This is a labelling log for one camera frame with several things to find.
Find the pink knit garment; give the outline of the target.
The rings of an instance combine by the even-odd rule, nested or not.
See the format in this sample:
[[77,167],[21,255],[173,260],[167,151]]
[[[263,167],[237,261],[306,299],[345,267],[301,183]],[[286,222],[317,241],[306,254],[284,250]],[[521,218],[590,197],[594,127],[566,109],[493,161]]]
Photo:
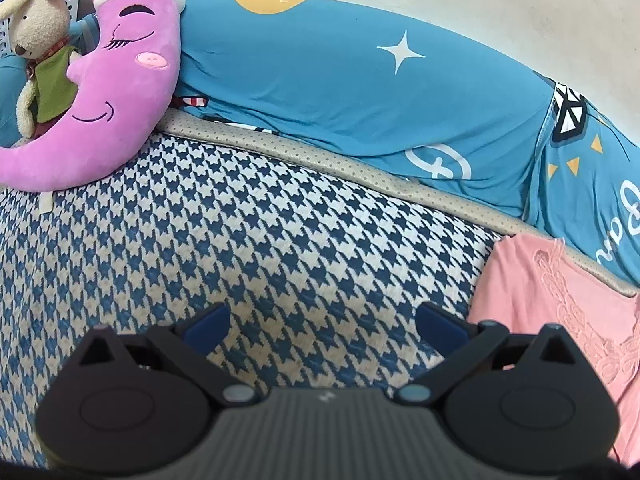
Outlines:
[[610,456],[639,461],[639,297],[627,297],[575,264],[562,240],[529,234],[494,245],[476,283],[468,321],[512,333],[565,327],[616,403],[620,431]]

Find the pink moon plush pillow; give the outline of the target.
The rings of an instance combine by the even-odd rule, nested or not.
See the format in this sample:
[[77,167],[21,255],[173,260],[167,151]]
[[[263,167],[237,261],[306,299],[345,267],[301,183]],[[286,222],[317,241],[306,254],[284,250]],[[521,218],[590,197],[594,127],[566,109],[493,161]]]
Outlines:
[[77,93],[41,136],[2,148],[6,188],[61,191],[109,176],[140,151],[177,85],[186,0],[64,1]]

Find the blue houndstooth bed sheet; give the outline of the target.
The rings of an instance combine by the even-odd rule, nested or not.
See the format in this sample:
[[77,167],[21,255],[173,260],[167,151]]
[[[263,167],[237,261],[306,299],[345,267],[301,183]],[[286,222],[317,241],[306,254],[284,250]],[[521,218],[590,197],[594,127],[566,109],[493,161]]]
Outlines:
[[1,455],[42,465],[35,408],[93,325],[216,302],[215,363],[259,390],[391,389],[436,365],[413,312],[465,316],[495,232],[339,178],[158,134],[111,177],[1,195]]

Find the beige bunny plush toy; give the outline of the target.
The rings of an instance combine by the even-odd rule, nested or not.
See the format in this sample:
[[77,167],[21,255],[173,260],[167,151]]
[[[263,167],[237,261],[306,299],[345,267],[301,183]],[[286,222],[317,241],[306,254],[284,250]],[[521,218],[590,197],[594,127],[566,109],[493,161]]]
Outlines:
[[41,136],[73,104],[77,84],[67,69],[78,50],[70,44],[70,16],[64,0],[4,0],[1,17],[10,21],[10,46],[26,61],[26,82],[17,97],[17,130]]

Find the blue printed long pillow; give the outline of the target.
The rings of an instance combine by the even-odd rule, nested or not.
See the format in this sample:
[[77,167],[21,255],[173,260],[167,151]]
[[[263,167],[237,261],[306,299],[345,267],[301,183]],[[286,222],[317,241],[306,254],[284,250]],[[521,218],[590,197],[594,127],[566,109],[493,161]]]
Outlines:
[[366,6],[186,0],[172,95],[518,218],[639,279],[639,149],[578,91]]

